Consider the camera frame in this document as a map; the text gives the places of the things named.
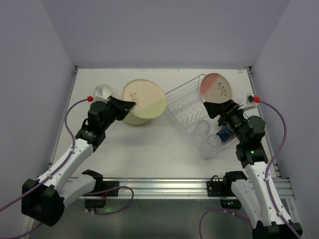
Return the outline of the white ceramic bowl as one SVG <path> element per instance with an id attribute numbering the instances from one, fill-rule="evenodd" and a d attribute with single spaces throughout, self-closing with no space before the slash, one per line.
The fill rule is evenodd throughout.
<path id="1" fill-rule="evenodd" d="M 98 85 L 94 89 L 93 98 L 94 101 L 106 101 L 113 93 L 112 88 L 106 84 Z"/>

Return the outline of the cream plate green patch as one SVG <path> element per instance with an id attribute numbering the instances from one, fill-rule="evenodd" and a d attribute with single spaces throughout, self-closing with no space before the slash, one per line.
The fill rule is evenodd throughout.
<path id="1" fill-rule="evenodd" d="M 124 119 L 123 121 L 127 124 L 131 124 L 131 125 L 142 125 L 142 124 L 146 124 L 150 121 L 152 121 L 153 119 L 144 119 L 144 118 L 140 118 L 137 117 L 136 115 L 129 113 Z"/>

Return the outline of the cream plate orange patch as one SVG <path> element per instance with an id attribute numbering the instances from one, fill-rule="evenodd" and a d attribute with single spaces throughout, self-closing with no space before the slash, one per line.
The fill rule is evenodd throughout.
<path id="1" fill-rule="evenodd" d="M 225 103 L 233 98 L 229 82 L 222 75 L 210 73 L 200 84 L 200 95 L 204 102 Z"/>

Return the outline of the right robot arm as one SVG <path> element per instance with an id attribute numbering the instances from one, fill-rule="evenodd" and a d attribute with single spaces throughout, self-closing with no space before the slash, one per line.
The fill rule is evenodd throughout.
<path id="1" fill-rule="evenodd" d="M 244 208 L 252 225 L 254 239 L 300 239 L 303 229 L 294 223 L 281 202 L 273 182 L 262 138 L 265 121 L 259 116 L 244 117 L 244 111 L 233 100 L 203 103 L 210 118 L 220 117 L 239 140 L 236 156 L 243 170 L 225 173 L 223 183 Z"/>

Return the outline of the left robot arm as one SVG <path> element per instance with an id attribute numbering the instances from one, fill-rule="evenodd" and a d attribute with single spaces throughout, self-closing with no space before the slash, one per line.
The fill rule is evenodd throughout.
<path id="1" fill-rule="evenodd" d="M 72 144 L 51 168 L 37 179 L 27 179 L 22 186 L 21 212 L 47 226 L 55 225 L 64 210 L 82 196 L 102 196 L 119 186 L 107 188 L 103 175 L 85 170 L 75 180 L 69 179 L 76 169 L 89 158 L 106 138 L 106 130 L 115 121 L 123 120 L 135 102 L 123 101 L 112 96 L 105 101 L 91 102 L 81 128 L 72 135 Z"/>

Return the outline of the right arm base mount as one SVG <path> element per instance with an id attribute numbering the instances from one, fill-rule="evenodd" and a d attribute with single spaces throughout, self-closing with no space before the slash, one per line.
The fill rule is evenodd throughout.
<path id="1" fill-rule="evenodd" d="M 206 191 L 208 197 L 218 197 L 220 206 L 225 209 L 241 209 L 242 205 L 237 197 L 226 189 L 224 182 L 219 176 L 214 175 L 206 182 Z"/>

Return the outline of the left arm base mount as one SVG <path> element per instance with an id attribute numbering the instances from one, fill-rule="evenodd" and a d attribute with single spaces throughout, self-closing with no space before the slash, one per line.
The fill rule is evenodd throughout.
<path id="1" fill-rule="evenodd" d="M 119 181 L 101 181 L 91 192 L 96 194 L 84 197 L 84 208 L 97 212 L 97 209 L 101 209 L 106 205 L 108 198 L 118 196 L 119 189 L 117 189 L 117 187 L 119 187 L 119 185 Z"/>

